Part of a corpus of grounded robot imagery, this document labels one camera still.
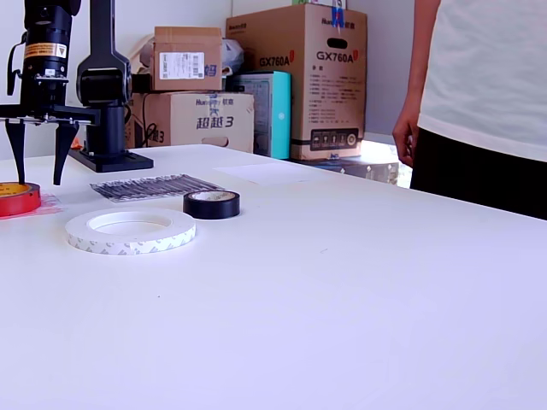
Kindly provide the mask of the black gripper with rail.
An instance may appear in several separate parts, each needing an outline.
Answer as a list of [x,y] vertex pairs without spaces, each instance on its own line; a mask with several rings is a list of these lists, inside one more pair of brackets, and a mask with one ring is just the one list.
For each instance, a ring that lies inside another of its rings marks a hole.
[[15,91],[15,79],[21,80],[20,101],[18,104],[2,104],[1,120],[9,138],[18,174],[18,183],[26,183],[24,165],[24,143],[26,125],[24,122],[41,125],[57,123],[56,151],[53,172],[53,185],[60,185],[62,171],[68,152],[79,131],[79,124],[99,126],[99,109],[73,107],[65,103],[68,79],[35,75],[25,77],[15,74],[9,78],[9,94]]

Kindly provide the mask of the person's right hand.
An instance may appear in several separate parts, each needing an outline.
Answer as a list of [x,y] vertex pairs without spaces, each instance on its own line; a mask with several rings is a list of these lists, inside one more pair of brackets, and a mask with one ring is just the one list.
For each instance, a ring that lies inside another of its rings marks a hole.
[[419,107],[405,104],[392,131],[398,159],[408,167],[414,166],[415,147],[419,135],[418,117]]

